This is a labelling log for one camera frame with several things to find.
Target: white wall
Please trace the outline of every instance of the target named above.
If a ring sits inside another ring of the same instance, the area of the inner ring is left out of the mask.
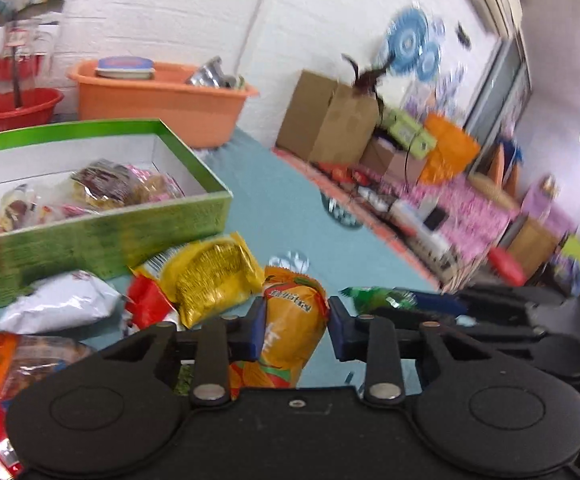
[[[468,108],[497,40],[482,30],[467,0],[70,0],[50,81],[66,94],[57,111],[76,109],[64,74],[81,59],[133,54],[199,64],[220,54],[226,72],[237,70],[261,91],[239,126],[271,146],[301,69],[350,80],[340,54],[371,63],[391,16],[414,1],[446,21],[442,67],[467,67],[458,101]],[[471,52],[456,39],[458,21],[472,39]],[[408,83],[390,78],[381,93],[398,105]]]
[[[524,154],[520,190],[554,174],[561,192],[556,203],[578,223],[580,235],[580,110],[535,92],[516,125]]]

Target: orange bag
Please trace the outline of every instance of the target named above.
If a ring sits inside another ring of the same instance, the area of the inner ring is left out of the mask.
[[[465,170],[481,147],[461,128],[436,114],[429,114],[425,129],[436,137],[436,147],[427,154],[419,184],[441,184]]]
[[[265,340],[257,362],[230,365],[235,397],[244,386],[294,388],[326,330],[326,292],[316,280],[279,267],[265,268]]]

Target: blue tablecloth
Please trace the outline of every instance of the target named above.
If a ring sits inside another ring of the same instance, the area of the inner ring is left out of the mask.
[[[329,295],[347,286],[431,290],[416,270],[368,229],[349,230],[327,215],[313,183],[243,132],[235,131],[228,144],[206,153],[204,160],[234,194],[226,232],[238,231],[262,266],[271,256],[299,250],[310,259],[308,274],[319,280]],[[130,277],[110,282],[124,291]],[[243,314],[249,303],[233,311]],[[118,327],[116,316],[65,335],[100,349],[118,340]],[[350,372],[354,372],[352,383],[359,385],[364,369],[360,362],[336,361],[326,332],[299,386],[338,386]],[[408,393],[416,392],[418,381],[411,363],[404,363],[404,371]]]

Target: white snack package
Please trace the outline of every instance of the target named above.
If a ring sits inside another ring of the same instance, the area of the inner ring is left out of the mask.
[[[83,326],[112,315],[121,294],[95,275],[74,270],[32,284],[33,293],[11,303],[0,329],[20,335]]]

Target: open box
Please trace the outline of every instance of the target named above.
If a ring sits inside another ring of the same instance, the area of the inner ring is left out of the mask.
[[[159,120],[86,121],[0,133],[0,200],[22,182],[52,186],[99,158],[169,174],[185,198],[0,234],[0,306],[71,269],[108,279],[177,244],[223,231],[231,192]]]

